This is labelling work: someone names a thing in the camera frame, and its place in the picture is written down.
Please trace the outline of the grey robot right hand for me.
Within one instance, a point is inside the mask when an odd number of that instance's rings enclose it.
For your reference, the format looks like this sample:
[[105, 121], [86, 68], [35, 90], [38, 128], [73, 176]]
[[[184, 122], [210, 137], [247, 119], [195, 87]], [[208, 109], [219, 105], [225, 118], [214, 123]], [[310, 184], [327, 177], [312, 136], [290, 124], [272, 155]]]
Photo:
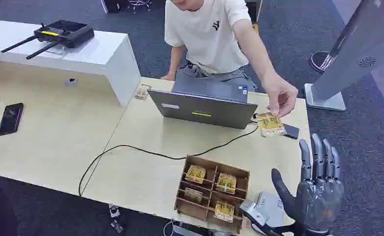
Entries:
[[306, 140], [299, 141], [301, 177], [293, 196], [278, 169], [271, 170], [273, 185], [283, 203], [285, 213], [294, 220], [287, 230], [296, 236], [328, 236], [344, 194], [340, 156], [328, 139], [312, 134], [313, 148]]

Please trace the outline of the person's left hand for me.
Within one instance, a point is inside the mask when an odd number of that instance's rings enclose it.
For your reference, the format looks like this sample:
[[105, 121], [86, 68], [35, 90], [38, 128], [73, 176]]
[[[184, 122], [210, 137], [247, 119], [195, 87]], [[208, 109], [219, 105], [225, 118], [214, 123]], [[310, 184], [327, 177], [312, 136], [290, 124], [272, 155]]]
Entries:
[[268, 109], [277, 117], [291, 113], [295, 107], [298, 90], [276, 72], [267, 73], [262, 87], [269, 98]]

